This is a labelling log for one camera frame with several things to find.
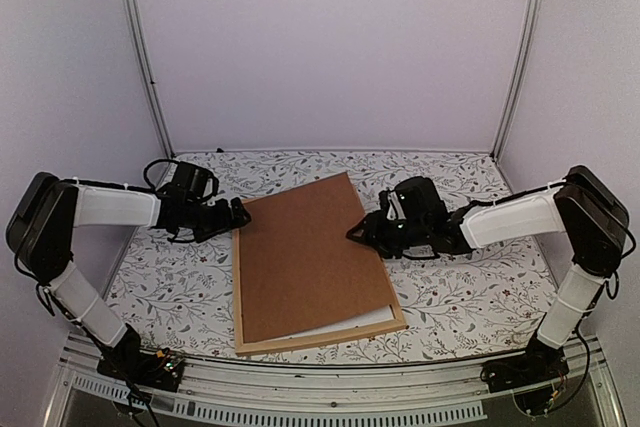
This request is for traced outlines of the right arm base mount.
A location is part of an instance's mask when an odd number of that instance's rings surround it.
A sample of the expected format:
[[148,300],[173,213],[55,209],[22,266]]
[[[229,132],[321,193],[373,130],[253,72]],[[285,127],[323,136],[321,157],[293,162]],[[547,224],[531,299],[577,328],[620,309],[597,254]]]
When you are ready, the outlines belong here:
[[495,393],[550,381],[568,373],[563,348],[554,349],[532,338],[522,353],[485,362],[480,379]]

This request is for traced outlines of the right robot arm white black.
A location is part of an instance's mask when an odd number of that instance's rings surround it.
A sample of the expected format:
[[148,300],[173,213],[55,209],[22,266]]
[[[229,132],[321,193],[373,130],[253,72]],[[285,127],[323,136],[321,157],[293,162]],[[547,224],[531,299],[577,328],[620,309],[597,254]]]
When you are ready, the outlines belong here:
[[523,353],[484,367],[490,380],[511,374],[527,383],[560,367],[569,337],[637,247],[628,209],[589,168],[577,165],[541,187],[471,200],[455,210],[445,206],[431,179],[412,177],[382,191],[377,210],[346,233],[383,259],[407,258],[418,247],[429,248],[433,257],[461,256],[540,236],[564,237],[570,265]]

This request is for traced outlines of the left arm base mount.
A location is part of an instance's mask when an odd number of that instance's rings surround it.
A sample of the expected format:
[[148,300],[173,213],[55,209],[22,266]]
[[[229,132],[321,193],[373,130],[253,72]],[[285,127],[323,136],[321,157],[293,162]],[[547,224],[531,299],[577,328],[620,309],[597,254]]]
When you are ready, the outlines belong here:
[[184,358],[169,348],[142,352],[138,348],[102,348],[97,372],[128,384],[177,392],[184,374]]

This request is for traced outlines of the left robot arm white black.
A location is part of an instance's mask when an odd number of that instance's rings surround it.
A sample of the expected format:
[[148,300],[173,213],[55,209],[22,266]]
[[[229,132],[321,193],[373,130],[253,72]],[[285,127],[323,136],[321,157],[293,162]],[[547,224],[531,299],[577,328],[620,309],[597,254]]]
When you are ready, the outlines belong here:
[[[173,175],[162,185],[148,176],[143,185],[131,186],[39,172],[6,228],[14,266],[35,281],[45,309],[61,310],[128,381],[141,380],[149,369],[167,368],[169,353],[143,353],[140,335],[80,272],[72,252],[76,229],[148,227],[168,233],[173,244],[203,243],[251,221],[239,198],[219,198],[219,180],[211,170],[184,161],[170,163]],[[181,238],[184,230],[190,237]]]

